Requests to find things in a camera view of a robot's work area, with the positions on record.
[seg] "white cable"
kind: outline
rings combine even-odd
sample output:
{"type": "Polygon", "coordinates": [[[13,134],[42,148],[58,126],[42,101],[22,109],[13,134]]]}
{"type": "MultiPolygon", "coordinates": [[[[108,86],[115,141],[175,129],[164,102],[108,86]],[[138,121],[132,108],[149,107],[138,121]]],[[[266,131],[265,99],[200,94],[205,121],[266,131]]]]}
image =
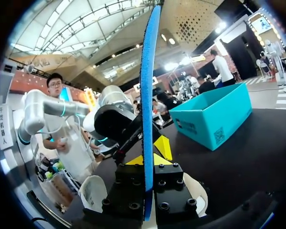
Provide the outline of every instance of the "white cable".
{"type": "MultiPolygon", "coordinates": [[[[67,121],[67,119],[70,118],[70,117],[72,117],[72,115],[66,117],[66,118],[64,119],[64,122],[67,121]]],[[[52,135],[52,134],[54,134],[54,133],[60,131],[60,129],[61,129],[62,126],[64,125],[64,122],[62,122],[61,125],[60,125],[60,127],[58,127],[58,128],[57,128],[56,130],[54,130],[54,131],[50,131],[50,132],[37,132],[37,134],[52,135]]]]}
{"type": "MultiPolygon", "coordinates": [[[[77,117],[78,129],[79,129],[79,131],[80,131],[80,133],[81,133],[81,120],[80,120],[80,118],[78,117],[78,115],[74,115],[74,116],[77,117]]],[[[82,144],[81,144],[82,150],[83,150],[84,152],[88,151],[88,149],[90,148],[91,141],[92,141],[92,138],[89,139],[89,142],[88,142],[88,145],[87,145],[86,148],[84,148],[84,147],[82,146],[82,144]]]]}

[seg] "red wall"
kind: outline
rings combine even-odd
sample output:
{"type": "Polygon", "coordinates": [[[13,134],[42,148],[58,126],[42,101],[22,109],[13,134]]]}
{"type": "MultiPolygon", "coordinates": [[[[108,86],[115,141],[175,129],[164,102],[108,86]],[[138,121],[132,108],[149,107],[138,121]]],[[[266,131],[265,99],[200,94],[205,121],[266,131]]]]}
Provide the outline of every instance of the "red wall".
{"type": "MultiPolygon", "coordinates": [[[[73,87],[69,87],[72,95],[72,99],[74,101],[79,101],[82,103],[86,102],[85,92],[73,87]]],[[[22,71],[16,71],[15,76],[12,80],[10,90],[14,93],[20,93],[24,94],[25,92],[28,92],[32,89],[38,89],[44,92],[45,94],[48,94],[47,91],[47,80],[45,78],[32,75],[32,74],[26,74],[22,71]]]]}

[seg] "glasses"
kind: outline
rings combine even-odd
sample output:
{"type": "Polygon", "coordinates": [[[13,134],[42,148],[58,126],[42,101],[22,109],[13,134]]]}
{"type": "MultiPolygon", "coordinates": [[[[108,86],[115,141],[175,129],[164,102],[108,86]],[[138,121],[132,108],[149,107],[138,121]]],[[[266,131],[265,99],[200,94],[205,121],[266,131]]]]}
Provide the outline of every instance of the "glasses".
{"type": "Polygon", "coordinates": [[[60,87],[61,85],[62,85],[62,82],[57,82],[57,83],[51,83],[51,84],[49,85],[49,87],[55,88],[55,87],[60,87]]]}

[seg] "ceiling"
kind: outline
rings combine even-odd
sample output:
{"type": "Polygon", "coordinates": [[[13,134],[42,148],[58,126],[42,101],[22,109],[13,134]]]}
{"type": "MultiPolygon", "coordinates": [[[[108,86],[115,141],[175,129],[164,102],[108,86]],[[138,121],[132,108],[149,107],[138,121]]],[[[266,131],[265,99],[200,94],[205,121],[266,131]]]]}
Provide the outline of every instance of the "ceiling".
{"type": "MultiPolygon", "coordinates": [[[[92,89],[122,85],[139,76],[144,31],[160,0],[40,0],[10,37],[6,56],[20,62],[69,55],[68,66],[42,69],[92,89]]],[[[179,62],[218,26],[223,0],[165,0],[155,68],[179,62]]]]}

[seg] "white t-shirt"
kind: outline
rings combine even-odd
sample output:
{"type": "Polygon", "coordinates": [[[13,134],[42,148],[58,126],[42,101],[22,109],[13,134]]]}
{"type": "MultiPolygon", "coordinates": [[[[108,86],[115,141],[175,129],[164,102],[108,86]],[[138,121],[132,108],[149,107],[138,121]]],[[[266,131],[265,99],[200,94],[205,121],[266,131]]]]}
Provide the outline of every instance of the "white t-shirt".
{"type": "Polygon", "coordinates": [[[154,107],[159,113],[166,111],[166,106],[161,102],[158,102],[158,105],[154,107]]]}
{"type": "Polygon", "coordinates": [[[200,87],[200,84],[198,80],[196,79],[196,77],[190,76],[190,81],[191,81],[191,84],[195,87],[195,89],[200,87]]]}
{"type": "Polygon", "coordinates": [[[54,141],[62,137],[68,138],[66,151],[60,152],[57,150],[59,159],[73,178],[79,182],[83,182],[87,176],[92,174],[93,171],[91,170],[95,168],[93,164],[96,162],[92,159],[92,151],[90,149],[84,151],[83,149],[87,144],[82,138],[74,117],[68,118],[67,122],[64,121],[65,117],[55,115],[44,114],[44,118],[46,120],[46,125],[42,129],[44,133],[57,130],[61,123],[63,123],[62,128],[58,132],[51,135],[43,134],[42,138],[48,139],[52,137],[54,141]],[[87,170],[90,171],[90,174],[83,177],[84,174],[87,174],[87,170]]]}
{"type": "Polygon", "coordinates": [[[213,60],[213,65],[215,70],[217,70],[221,75],[222,82],[226,82],[234,78],[229,70],[229,66],[227,64],[227,61],[225,61],[224,57],[216,56],[215,59],[213,60]]]}

